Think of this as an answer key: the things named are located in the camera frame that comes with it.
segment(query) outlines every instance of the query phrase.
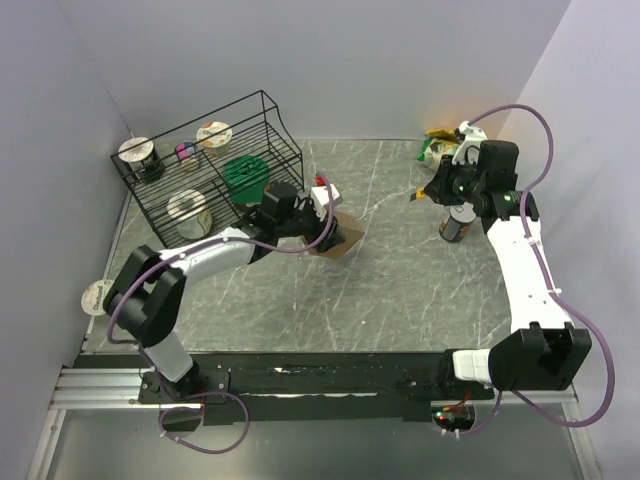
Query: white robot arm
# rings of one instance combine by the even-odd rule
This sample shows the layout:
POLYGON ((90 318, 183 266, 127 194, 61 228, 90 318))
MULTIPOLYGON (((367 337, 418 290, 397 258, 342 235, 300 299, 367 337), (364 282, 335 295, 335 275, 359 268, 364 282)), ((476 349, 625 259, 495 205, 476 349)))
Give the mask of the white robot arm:
MULTIPOLYGON (((333 204, 339 205, 342 202, 340 192, 334 185, 331 188, 333 204)), ((154 279, 156 286, 151 293, 144 288, 138 289, 126 302, 118 319, 118 324, 134 336, 144 354, 169 382, 177 384, 197 369, 173 331, 182 292, 186 288, 225 270, 253 263, 269 253, 270 250, 252 240, 277 245, 280 238, 304 236, 309 242, 317 238, 325 222, 331 222, 330 233, 316 250, 323 252, 343 241, 336 218, 327 218, 329 196, 326 186, 312 188, 309 201, 300 202, 302 208, 298 207, 298 200, 294 187, 274 184, 265 193, 260 207, 249 212, 240 225, 180 248, 154 252, 148 247, 140 247, 129 257, 105 296, 104 306, 109 314, 140 273, 154 263, 178 258, 160 278, 154 279)))
MULTIPOLYGON (((540 221, 527 219, 533 241, 544 257, 540 237, 540 221)), ((525 238, 520 217, 497 220, 487 232, 504 277, 509 306, 511 308, 511 332, 530 328, 537 322, 543 329, 564 329, 573 325, 569 314, 549 297, 540 266, 525 238)), ((489 355, 491 349, 458 350, 453 353, 455 375, 460 380, 470 380, 491 385, 489 355)))
POLYGON ((453 351, 452 374, 498 390, 563 390, 584 361, 591 340, 587 330, 574 329, 568 313, 549 296, 530 243, 535 242, 546 267, 539 215, 531 195, 525 205, 531 236, 525 234, 519 215, 521 192, 516 190, 518 147, 486 140, 484 132, 468 122, 456 133, 460 140, 456 156, 432 164, 433 179, 411 199, 473 205, 504 275, 512 333, 491 349, 453 351), (467 154, 469 148, 475 155, 467 154))

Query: table surface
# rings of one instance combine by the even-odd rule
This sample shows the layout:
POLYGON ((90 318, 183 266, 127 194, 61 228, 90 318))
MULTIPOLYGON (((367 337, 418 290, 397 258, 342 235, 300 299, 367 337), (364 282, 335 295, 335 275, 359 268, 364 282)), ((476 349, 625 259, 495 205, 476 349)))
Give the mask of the table surface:
MULTIPOLYGON (((414 161, 421 142, 299 144, 305 185, 325 173, 363 239, 339 260, 273 253, 195 285, 176 326, 187 350, 428 351, 490 347, 509 334, 504 281, 480 223, 450 244, 438 234, 444 207, 409 203, 429 180, 414 161)), ((109 278, 135 247, 162 248, 135 201, 125 208, 109 278)), ((108 344, 106 326, 96 318, 85 353, 130 349, 108 344)))

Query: brown box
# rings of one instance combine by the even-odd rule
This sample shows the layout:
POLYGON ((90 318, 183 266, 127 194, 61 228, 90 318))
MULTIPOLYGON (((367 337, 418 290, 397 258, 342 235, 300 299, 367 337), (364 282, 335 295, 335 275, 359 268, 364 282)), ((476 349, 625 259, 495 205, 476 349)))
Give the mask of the brown box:
POLYGON ((315 248, 312 248, 311 250, 309 250, 310 255, 318 255, 320 257, 332 258, 334 260, 337 260, 349 250, 351 250, 351 247, 353 247, 362 237, 364 237, 364 230, 362 226, 360 226, 358 221, 351 215, 347 215, 346 213, 342 212, 335 212, 334 216, 338 220, 338 231, 345 238, 345 241, 340 245, 336 245, 332 249, 327 250, 324 253, 318 253, 315 248))

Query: green lid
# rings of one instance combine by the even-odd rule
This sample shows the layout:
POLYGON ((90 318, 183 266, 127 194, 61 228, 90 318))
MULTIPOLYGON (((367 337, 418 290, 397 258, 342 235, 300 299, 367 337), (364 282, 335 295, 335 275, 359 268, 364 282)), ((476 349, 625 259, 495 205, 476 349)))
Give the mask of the green lid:
POLYGON ((225 164, 223 177, 233 203, 260 203, 269 185, 269 166, 259 157, 244 155, 225 164))

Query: purple cable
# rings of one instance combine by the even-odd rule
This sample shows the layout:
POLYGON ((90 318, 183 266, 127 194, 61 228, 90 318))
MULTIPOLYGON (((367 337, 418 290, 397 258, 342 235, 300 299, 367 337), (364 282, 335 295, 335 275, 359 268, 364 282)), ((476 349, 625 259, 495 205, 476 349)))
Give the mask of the purple cable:
MULTIPOLYGON (((129 289, 124 293, 124 295, 122 295, 122 298, 120 299, 120 301, 118 302, 118 305, 116 305, 116 308, 113 311, 113 314, 111 315, 111 319, 109 320, 109 326, 107 327, 107 340, 109 341, 109 343, 113 343, 113 344, 131 344, 131 345, 137 345, 137 342, 135 340, 129 340, 129 339, 116 339, 113 338, 113 329, 115 328, 115 325, 118 321, 118 317, 120 316, 120 313, 122 313, 122 309, 124 307, 124 304, 127 302, 127 300, 129 300, 131 298, 131 295, 133 295, 133 292, 135 292, 142 284, 144 284, 144 282, 147 280, 147 278, 149 278, 151 275, 153 275, 155 272, 157 272, 158 270, 170 265, 171 263, 179 260, 180 258, 184 258, 184 256, 186 255, 191 255, 193 253, 197 253, 205 248, 209 248, 212 247, 214 245, 217 245, 219 243, 227 243, 227 242, 244 242, 244 243, 250 243, 252 245, 255 245, 257 247, 262 247, 262 248, 266 248, 268 250, 272 250, 274 252, 279 252, 279 253, 304 253, 308 250, 311 250, 312 248, 315 248, 316 246, 318 246, 320 244, 320 242, 322 242, 325 237, 329 234, 329 230, 331 229, 331 219, 333 218, 333 209, 334 209, 334 202, 333 202, 333 192, 331 190, 331 183, 329 183, 329 180, 324 176, 324 174, 317 172, 317 176, 320 177, 324 184, 327 187, 327 193, 329 195, 329 208, 328 208, 328 213, 327 213, 327 221, 325 222, 325 226, 324 229, 322 230, 322 233, 320 233, 320 235, 318 236, 318 238, 316 238, 313 242, 309 243, 308 245, 305 245, 303 247, 297 247, 297 248, 279 248, 279 247, 275 247, 273 245, 269 245, 268 243, 263 243, 257 240, 252 240, 252 239, 248 239, 248 238, 242 238, 242 237, 227 237, 227 238, 212 238, 209 241, 203 242, 201 244, 198 245, 194 245, 191 248, 187 248, 184 252, 177 254, 177 255, 173 255, 169 258, 166 258, 164 260, 162 260, 161 262, 158 262, 157 264, 155 264, 153 267, 151 267, 149 270, 145 271, 142 275, 140 275, 140 277, 138 277, 138 279, 133 282, 133 284, 131 285, 131 287, 129 287, 129 289)), ((153 367, 153 361, 149 358, 148 355, 146 355, 144 353, 144 350, 142 348, 139 348, 140 353, 142 354, 142 356, 147 360, 147 362, 149 363, 149 365, 151 367, 153 367)), ((165 392, 165 394, 167 394, 169 397, 173 398, 174 400, 193 400, 196 398, 204 398, 204 397, 208 397, 208 396, 222 396, 222 397, 227 397, 227 398, 231 398, 232 400, 235 400, 240 407, 242 407, 242 410, 244 412, 245 415, 245 423, 244 423, 244 428, 242 430, 242 434, 240 435, 240 438, 238 438, 238 440, 235 441, 235 443, 233 443, 232 445, 230 445, 227 448, 223 448, 221 450, 209 450, 206 448, 202 448, 202 447, 198 447, 196 445, 193 445, 192 443, 189 443, 171 433, 166 432, 166 430, 164 429, 164 426, 162 424, 162 421, 164 419, 164 417, 166 415, 169 414, 169 412, 172 411, 184 411, 186 410, 191 410, 188 407, 175 407, 172 408, 170 410, 167 410, 165 412, 163 412, 162 414, 160 414, 160 416, 158 417, 158 424, 160 426, 160 430, 162 430, 163 434, 170 438, 171 440, 174 440, 175 442, 179 443, 180 445, 183 445, 187 448, 190 448, 192 450, 195 450, 197 452, 200 453, 207 453, 207 454, 220 454, 220 453, 227 453, 231 450, 233 450, 234 448, 236 448, 238 445, 240 445, 242 443, 242 441, 245 439, 245 437, 247 436, 247 432, 249 431, 249 410, 247 409, 247 406, 244 404, 244 402, 240 399, 240 397, 233 395, 232 393, 228 393, 228 392, 204 392, 204 393, 196 393, 194 395, 189 395, 188 397, 185 397, 184 399, 181 399, 179 397, 176 397, 175 395, 173 395, 167 388, 166 385, 164 384, 164 379, 162 378, 162 375, 160 374, 160 372, 158 372, 158 377, 160 379, 160 386, 162 387, 163 391, 165 392)))
MULTIPOLYGON (((538 178, 536 178, 533 182, 531 182, 531 184, 527 185, 527 187, 522 192, 522 197, 520 200, 520 219, 522 220, 522 226, 524 228, 525 238, 529 240, 531 239, 531 229, 529 228, 529 224, 527 222, 527 215, 525 210, 525 207, 527 204, 527 197, 529 196, 529 193, 531 193, 531 190, 537 185, 539 185, 540 182, 542 182, 544 178, 547 176, 547 174, 549 173, 549 170, 551 169, 551 163, 553 162, 553 134, 551 133, 551 128, 549 127, 549 124, 544 119, 544 117, 540 114, 540 112, 538 112, 536 109, 529 107, 528 105, 522 105, 518 103, 513 103, 513 104, 503 105, 501 107, 493 108, 483 113, 482 115, 478 115, 476 118, 469 121, 469 124, 473 125, 479 122, 480 120, 488 117, 489 115, 493 115, 494 113, 502 112, 504 110, 513 110, 513 109, 526 110, 527 112, 531 113, 534 117, 536 117, 542 124, 542 127, 544 128, 544 131, 547 134, 547 141, 549 143, 549 154, 547 155, 547 162, 545 163, 542 173, 538 178)), ((558 304, 558 306, 560 306, 560 308, 563 308, 564 310, 569 312, 569 314, 571 314, 572 316, 580 320, 589 330, 591 330, 593 335, 596 337, 596 340, 598 340, 598 343, 602 348, 602 353, 604 354, 604 362, 607 368, 607 388, 605 390, 602 404, 600 405, 598 410, 596 410, 596 412, 593 415, 591 415, 589 418, 586 418, 584 420, 580 420, 577 422, 572 422, 572 421, 563 420, 563 419, 554 417, 553 415, 545 412, 542 408, 540 408, 538 405, 533 403, 531 400, 529 400, 527 397, 525 397, 522 393, 518 391, 514 391, 513 394, 516 395, 518 398, 520 398, 524 403, 534 408, 543 417, 545 417, 548 420, 551 420, 552 422, 558 425, 562 425, 565 427, 573 427, 573 428, 586 427, 600 420, 604 416, 604 414, 607 412, 609 407, 611 406, 611 401, 613 400, 613 392, 615 390, 615 385, 616 385, 616 372, 613 364, 613 354, 611 353, 609 344, 607 343, 606 339, 604 338, 604 335, 598 329, 598 327, 596 327, 595 324, 591 320, 589 320, 587 317, 585 317, 582 313, 580 313, 571 305, 569 305, 567 302, 562 300, 560 296, 555 292, 556 288, 553 284, 553 281, 551 280, 551 274, 549 273, 549 269, 547 268, 544 262, 544 259, 542 257, 542 252, 540 251, 540 247, 534 242, 534 243, 531 243, 531 248, 533 249, 533 253, 536 256, 536 259, 538 260, 538 265, 540 266, 540 271, 542 272, 542 276, 544 277, 545 285, 549 290, 549 296, 553 299, 554 302, 556 302, 556 304, 558 304)))

